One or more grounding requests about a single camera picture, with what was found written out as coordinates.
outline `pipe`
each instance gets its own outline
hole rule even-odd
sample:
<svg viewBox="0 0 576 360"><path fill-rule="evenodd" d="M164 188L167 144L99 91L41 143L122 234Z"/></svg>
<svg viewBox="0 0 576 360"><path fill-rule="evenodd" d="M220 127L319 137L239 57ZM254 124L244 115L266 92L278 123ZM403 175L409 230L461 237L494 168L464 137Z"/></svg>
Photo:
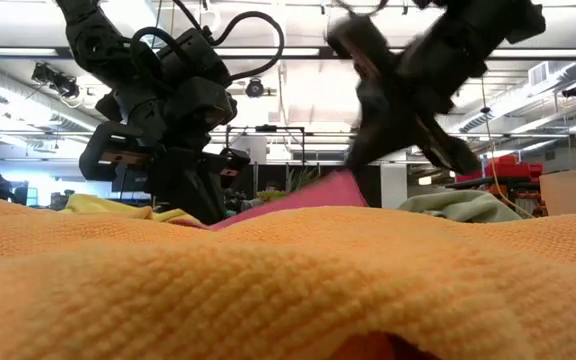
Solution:
<svg viewBox="0 0 576 360"><path fill-rule="evenodd" d="M559 70L555 80L546 81L548 83L542 82L536 86L524 84L521 87L509 90L505 93L506 95L497 97L497 100L489 105L489 113L482 114L477 111L469 119L461 123L459 131L469 132L483 125L486 121L499 119L515 110L543 99L549 93L557 93L559 90L565 89L576 81L576 62Z"/></svg>

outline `ceiling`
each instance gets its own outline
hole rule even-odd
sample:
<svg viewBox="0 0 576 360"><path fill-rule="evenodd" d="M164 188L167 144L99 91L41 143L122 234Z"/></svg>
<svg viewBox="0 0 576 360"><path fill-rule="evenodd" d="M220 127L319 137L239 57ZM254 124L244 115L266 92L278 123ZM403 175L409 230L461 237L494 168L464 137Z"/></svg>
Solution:
<svg viewBox="0 0 576 360"><path fill-rule="evenodd" d="M373 6L376 1L349 2L357 6L358 11L362 11L361 6L369 10L368 7ZM515 46L576 48L576 0L534 2L544 5L548 29L544 34ZM340 8L331 7L329 1L212 0L209 11L201 10L199 1L185 3L201 24L211 26L216 35L221 34L230 19L239 13L251 10L268 13L282 25L286 45L298 47L325 46L326 30L344 15ZM323 15L322 3L326 5ZM373 18L391 46L406 45L414 36L431 26L442 13L439 9L420 11L411 7L408 13L403 15L402 4L401 0L392 0L388 8ZM102 1L101 6L107 17L125 36L132 36L137 29L157 23L176 37L191 26L179 8L173 6L169 0L106 0ZM63 16L54 0L0 0L0 47L64 47L68 45L64 29ZM250 19L235 27L222 46L276 45L277 39L272 28L257 19ZM0 56L0 73L29 88L36 88L37 83L31 80L30 76L37 62L46 62L53 69L76 77L85 96L73 102L67 101L69 107L73 107L73 110L82 116L104 120L103 116L94 110L94 104L109 89L79 68L73 60ZM264 62L265 60L225 61L231 73L256 68ZM484 97L487 104L495 104L495 97L502 98L518 84L525 83L528 70L539 63L540 61L489 61L489 71L483 78L483 89L481 80L468 80L453 97L456 107L452 114L442 118L441 124L450 131L459 130L468 119L478 115L477 111L484 104ZM247 81L231 86L229 90L236 94L240 107L240 115L233 124L251 126L276 122L306 125L313 131L348 131L350 125L357 120L359 104L355 86L358 78L350 63L340 60L283 60L279 66L263 74L261 80L265 87L275 90L279 88L280 67L284 71L281 99L278 96L249 99L240 95ZM38 92L58 99L50 89L40 88ZM508 126L516 128L539 119L555 111L554 98L554 95L535 97L534 101L526 102L525 106L502 114L501 120L496 122L507 122ZM576 99L565 100L565 104L572 106L576 104ZM285 119L282 119L282 113L285 114ZM508 126L497 125L496 131L511 131L512 128ZM2 125L0 129L6 130L6 126Z"/></svg>

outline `ceiling beam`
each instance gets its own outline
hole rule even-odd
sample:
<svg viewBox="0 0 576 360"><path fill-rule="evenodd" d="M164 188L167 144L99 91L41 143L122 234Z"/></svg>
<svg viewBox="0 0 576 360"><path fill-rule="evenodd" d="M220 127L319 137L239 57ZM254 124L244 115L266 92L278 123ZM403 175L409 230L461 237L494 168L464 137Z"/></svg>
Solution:
<svg viewBox="0 0 576 360"><path fill-rule="evenodd" d="M390 47L390 51L393 53L400 53L404 49L403 46ZM277 48L272 46L229 46L217 47L215 51L224 60L269 60L275 56ZM0 59L67 60L72 59L72 53L68 47L0 47ZM327 46L287 46L281 59L338 60L340 58ZM486 61L576 61L576 48L499 48L493 51Z"/></svg>

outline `orange towel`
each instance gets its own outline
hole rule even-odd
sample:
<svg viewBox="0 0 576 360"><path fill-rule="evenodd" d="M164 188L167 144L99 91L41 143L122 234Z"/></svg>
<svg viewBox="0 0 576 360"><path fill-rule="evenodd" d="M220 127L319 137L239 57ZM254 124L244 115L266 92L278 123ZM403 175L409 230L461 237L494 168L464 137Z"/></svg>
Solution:
<svg viewBox="0 0 576 360"><path fill-rule="evenodd" d="M0 359L413 356L381 334L442 360L576 360L576 215L331 207L210 232L0 201Z"/></svg>

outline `pink cloth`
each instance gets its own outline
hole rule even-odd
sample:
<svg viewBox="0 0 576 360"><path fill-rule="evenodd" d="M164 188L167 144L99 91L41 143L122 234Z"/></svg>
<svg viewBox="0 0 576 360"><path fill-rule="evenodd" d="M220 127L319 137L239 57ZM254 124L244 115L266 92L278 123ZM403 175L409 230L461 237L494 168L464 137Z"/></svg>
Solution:
<svg viewBox="0 0 576 360"><path fill-rule="evenodd" d="M316 184L310 185L283 199L252 208L239 215L209 227L219 230L240 221L252 219L271 212L318 206L366 206L366 200L359 191L355 177L350 171L333 173Z"/></svg>

